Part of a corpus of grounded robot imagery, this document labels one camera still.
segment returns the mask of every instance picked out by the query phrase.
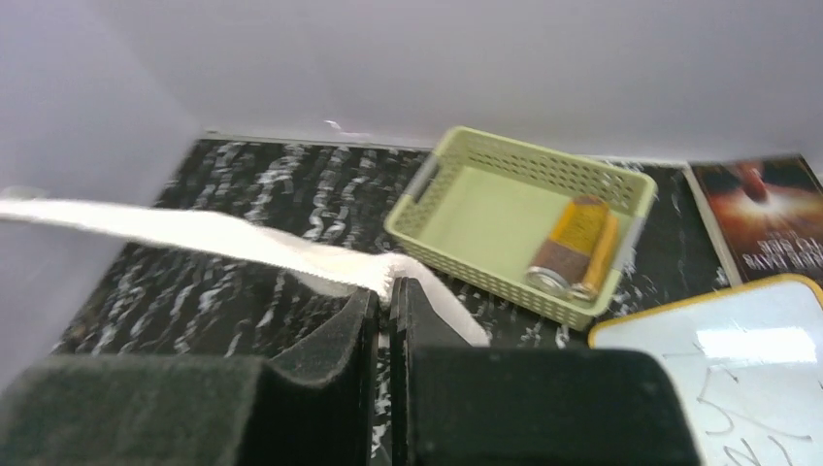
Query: black foam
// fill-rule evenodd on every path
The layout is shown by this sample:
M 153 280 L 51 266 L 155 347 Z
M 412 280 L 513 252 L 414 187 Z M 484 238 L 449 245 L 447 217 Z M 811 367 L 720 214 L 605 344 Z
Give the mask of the black foam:
M 411 366 L 411 464 L 700 464 L 672 384 L 645 354 L 422 348 Z
M 409 437 L 409 349 L 421 347 L 470 348 L 432 308 L 415 279 L 394 282 L 389 320 L 391 383 L 391 455 L 392 464 L 408 463 Z
M 272 361 L 53 356 L 0 398 L 0 464 L 368 463 L 377 296 Z

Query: book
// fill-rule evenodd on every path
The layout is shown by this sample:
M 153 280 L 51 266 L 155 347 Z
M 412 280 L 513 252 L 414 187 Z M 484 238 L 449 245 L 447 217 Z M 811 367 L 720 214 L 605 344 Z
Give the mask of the book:
M 787 273 L 823 284 L 823 186 L 802 156 L 692 164 L 685 176 L 729 284 Z

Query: plastic basket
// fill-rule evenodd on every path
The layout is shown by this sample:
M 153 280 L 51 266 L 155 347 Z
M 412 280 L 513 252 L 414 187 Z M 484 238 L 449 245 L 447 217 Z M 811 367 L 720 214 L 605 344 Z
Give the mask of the plastic basket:
M 576 330 L 606 311 L 657 184 L 648 175 L 465 127 L 448 131 L 386 219 L 409 255 Z M 595 302 L 532 287 L 525 272 L 579 194 L 609 203 L 618 248 Z

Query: black marble surface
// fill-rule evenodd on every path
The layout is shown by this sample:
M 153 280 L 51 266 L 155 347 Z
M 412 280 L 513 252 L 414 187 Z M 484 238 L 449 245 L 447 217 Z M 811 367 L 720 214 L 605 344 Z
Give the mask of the black marble surface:
M 220 211 L 354 250 L 400 250 L 382 223 L 426 155 L 204 140 L 192 149 L 156 205 Z M 679 169 L 621 165 L 651 176 L 658 183 L 658 196 L 625 278 L 601 319 L 724 286 Z M 440 277 L 487 329 L 494 346 L 585 346 L 582 333 Z M 54 350 L 273 357 L 311 333 L 345 301 L 317 296 L 272 267 L 128 245 Z M 390 457 L 386 344 L 381 338 L 373 441 L 378 464 Z

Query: whiteboard frame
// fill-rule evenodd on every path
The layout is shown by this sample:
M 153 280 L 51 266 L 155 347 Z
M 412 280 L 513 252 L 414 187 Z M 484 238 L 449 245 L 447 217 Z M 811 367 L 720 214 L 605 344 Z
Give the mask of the whiteboard frame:
M 613 327 L 615 325 L 620 325 L 623 323 L 629 323 L 635 320 L 639 320 L 645 317 L 657 316 L 658 314 L 679 311 L 688 308 L 689 306 L 705 303 L 708 301 L 713 301 L 715 299 L 726 298 L 729 296 L 734 296 L 736 294 L 743 294 L 749 291 L 753 291 L 755 289 L 769 287 L 778 283 L 786 283 L 786 282 L 797 282 L 802 283 L 808 286 L 809 289 L 814 293 L 814 296 L 817 298 L 817 304 L 820 305 L 820 310 L 823 312 L 823 288 L 820 287 L 814 280 L 810 279 L 809 277 L 805 277 L 803 275 L 798 274 L 781 274 L 776 275 L 774 277 L 769 277 L 767 279 L 757 280 L 754 282 L 749 282 L 746 284 L 742 284 L 739 286 L 735 286 L 732 288 L 721 289 L 719 291 L 714 291 L 712 293 L 701 294 L 699 296 L 695 296 L 693 298 L 683 299 L 681 301 L 675 301 L 670 304 L 666 304 L 663 306 L 659 306 L 656 308 L 652 308 L 646 311 L 640 311 L 638 313 L 632 314 L 630 316 L 625 317 L 618 317 L 612 320 L 607 320 L 605 322 L 600 322 L 589 331 L 588 336 L 588 346 L 591 349 L 596 348 L 595 343 L 597 339 L 597 335 L 601 330 L 604 330 L 609 327 Z

